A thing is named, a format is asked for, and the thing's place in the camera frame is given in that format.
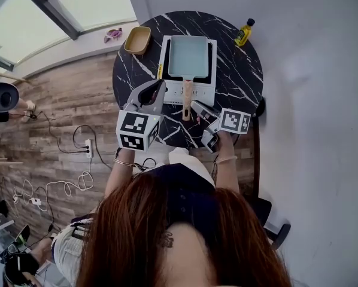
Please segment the person's dark blue top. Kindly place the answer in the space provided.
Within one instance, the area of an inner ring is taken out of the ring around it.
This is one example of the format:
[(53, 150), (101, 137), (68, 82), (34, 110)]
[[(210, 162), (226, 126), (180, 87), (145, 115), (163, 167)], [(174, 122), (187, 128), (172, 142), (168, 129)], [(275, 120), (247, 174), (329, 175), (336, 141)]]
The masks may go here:
[(168, 164), (148, 171), (160, 188), (167, 189), (166, 227), (186, 223), (207, 243), (219, 238), (219, 204), (209, 181), (183, 164)]

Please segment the yellow rectangular tray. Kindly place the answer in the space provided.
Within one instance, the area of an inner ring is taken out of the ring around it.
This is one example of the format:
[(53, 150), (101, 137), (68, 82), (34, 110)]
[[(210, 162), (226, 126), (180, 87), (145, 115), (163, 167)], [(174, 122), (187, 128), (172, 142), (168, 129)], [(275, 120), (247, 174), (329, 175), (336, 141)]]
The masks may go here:
[(124, 49), (129, 54), (143, 55), (151, 38), (151, 29), (145, 26), (134, 27), (125, 42)]

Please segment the dark wooden rail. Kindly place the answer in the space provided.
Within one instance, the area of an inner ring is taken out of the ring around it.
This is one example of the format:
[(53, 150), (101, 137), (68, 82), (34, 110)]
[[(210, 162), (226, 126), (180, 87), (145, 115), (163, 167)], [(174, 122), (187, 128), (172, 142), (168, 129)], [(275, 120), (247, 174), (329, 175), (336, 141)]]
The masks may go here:
[(259, 136), (259, 119), (254, 117), (253, 122), (253, 143), (254, 143), (254, 176), (253, 176), (253, 193), (255, 197), (259, 196), (260, 183), (260, 136)]

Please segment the black round stool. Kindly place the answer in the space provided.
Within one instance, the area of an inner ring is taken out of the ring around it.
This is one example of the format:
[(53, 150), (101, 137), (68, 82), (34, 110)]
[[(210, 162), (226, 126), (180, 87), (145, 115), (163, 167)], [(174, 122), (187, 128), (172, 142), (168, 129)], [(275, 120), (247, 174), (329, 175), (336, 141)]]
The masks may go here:
[(265, 98), (262, 97), (256, 110), (256, 117), (259, 118), (265, 112), (265, 109), (266, 109), (266, 101)]

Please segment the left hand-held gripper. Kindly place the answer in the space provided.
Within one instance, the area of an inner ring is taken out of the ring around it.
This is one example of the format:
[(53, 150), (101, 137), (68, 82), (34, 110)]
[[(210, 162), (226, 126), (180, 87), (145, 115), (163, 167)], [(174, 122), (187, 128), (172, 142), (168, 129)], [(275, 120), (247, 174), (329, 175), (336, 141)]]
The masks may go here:
[(151, 80), (132, 90), (117, 120), (119, 147), (144, 152), (149, 149), (159, 134), (165, 93), (164, 80)]

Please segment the black office chair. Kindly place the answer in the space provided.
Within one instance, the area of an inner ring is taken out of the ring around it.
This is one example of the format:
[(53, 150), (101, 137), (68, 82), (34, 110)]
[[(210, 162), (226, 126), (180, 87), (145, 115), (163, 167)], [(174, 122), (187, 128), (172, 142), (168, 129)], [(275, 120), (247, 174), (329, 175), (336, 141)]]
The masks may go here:
[(259, 197), (249, 198), (248, 203), (264, 228), (267, 238), (272, 241), (272, 248), (274, 250), (279, 249), (290, 232), (291, 224), (288, 222), (284, 223), (279, 232), (275, 233), (265, 227), (271, 213), (272, 203)]

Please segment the person's right forearm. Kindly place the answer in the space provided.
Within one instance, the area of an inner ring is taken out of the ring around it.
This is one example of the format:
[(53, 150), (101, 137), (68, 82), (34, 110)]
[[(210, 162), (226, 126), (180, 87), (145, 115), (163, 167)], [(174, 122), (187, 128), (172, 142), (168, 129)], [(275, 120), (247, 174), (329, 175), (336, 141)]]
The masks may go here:
[[(217, 135), (219, 137), (218, 158), (235, 155), (235, 149), (230, 133), (225, 131), (219, 131)], [(226, 161), (224, 163), (217, 164), (216, 187), (229, 189), (236, 193), (239, 193), (236, 160)]]

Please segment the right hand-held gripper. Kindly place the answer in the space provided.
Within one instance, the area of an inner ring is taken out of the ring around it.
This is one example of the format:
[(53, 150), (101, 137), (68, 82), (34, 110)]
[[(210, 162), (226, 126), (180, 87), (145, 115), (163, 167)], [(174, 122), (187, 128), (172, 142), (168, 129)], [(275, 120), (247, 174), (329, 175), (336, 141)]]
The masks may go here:
[(198, 100), (191, 101), (191, 108), (197, 116), (208, 122), (208, 127), (204, 130), (201, 142), (209, 152), (216, 152), (216, 145), (219, 140), (219, 131), (230, 132), (238, 135), (248, 133), (251, 115), (242, 111), (230, 108), (223, 108), (218, 111)]

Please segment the light blue rectangular pan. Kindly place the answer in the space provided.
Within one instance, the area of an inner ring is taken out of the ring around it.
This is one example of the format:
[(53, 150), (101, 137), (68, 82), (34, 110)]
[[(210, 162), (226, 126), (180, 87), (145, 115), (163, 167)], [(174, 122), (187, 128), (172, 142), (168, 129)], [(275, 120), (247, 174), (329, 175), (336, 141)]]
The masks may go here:
[(208, 75), (208, 39), (205, 36), (172, 36), (168, 74), (183, 79), (182, 120), (190, 120), (193, 79)]

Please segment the yellow oil bottle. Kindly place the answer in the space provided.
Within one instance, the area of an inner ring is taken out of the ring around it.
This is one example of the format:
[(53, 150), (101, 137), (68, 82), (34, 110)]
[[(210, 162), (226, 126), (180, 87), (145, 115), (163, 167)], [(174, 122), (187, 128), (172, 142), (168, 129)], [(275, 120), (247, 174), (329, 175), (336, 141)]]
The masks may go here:
[(251, 28), (255, 24), (254, 19), (248, 19), (246, 24), (240, 28), (236, 38), (235, 44), (239, 47), (242, 47), (248, 40), (249, 36), (251, 35)]

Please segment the purple toy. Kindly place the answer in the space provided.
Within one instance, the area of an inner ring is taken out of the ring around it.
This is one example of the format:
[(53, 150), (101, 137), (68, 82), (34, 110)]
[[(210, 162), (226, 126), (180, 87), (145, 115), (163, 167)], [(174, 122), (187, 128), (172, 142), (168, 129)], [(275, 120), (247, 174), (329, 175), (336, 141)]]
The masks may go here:
[(108, 43), (112, 40), (119, 39), (123, 34), (122, 28), (110, 29), (104, 36), (104, 43)]

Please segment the person's left forearm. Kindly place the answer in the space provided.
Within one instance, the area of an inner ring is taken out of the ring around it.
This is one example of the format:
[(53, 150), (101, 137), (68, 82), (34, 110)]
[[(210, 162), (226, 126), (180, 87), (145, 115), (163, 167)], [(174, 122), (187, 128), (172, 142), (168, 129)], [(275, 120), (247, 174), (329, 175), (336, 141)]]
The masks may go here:
[[(134, 163), (135, 151), (120, 148), (115, 158), (124, 162)], [(121, 164), (114, 163), (112, 171), (107, 181), (107, 185), (104, 192), (104, 198), (107, 198), (119, 186), (128, 183), (132, 177), (133, 170), (134, 167), (127, 167)]]

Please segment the person's bare neck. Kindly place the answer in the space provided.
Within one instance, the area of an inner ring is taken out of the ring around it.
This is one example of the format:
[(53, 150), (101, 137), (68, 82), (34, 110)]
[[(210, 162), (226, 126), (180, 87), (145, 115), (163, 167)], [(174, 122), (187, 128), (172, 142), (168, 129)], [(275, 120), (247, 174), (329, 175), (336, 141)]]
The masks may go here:
[(161, 278), (164, 287), (224, 287), (217, 283), (205, 239), (186, 223), (171, 225), (163, 247)]

